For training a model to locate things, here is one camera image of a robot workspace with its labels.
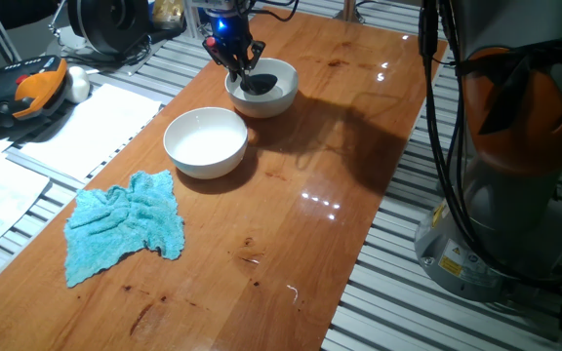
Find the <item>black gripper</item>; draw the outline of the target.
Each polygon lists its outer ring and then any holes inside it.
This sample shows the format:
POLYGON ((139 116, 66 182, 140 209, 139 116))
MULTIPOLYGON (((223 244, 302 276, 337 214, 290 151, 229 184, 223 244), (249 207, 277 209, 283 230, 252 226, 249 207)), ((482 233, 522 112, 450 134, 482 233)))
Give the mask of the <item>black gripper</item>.
POLYGON ((241 72, 253 70, 265 49, 264 42, 251 42, 248 18, 242 10, 208 9, 212 34, 202 43, 217 65, 224 66, 232 82, 239 75, 239 61, 233 54, 241 54, 241 72))

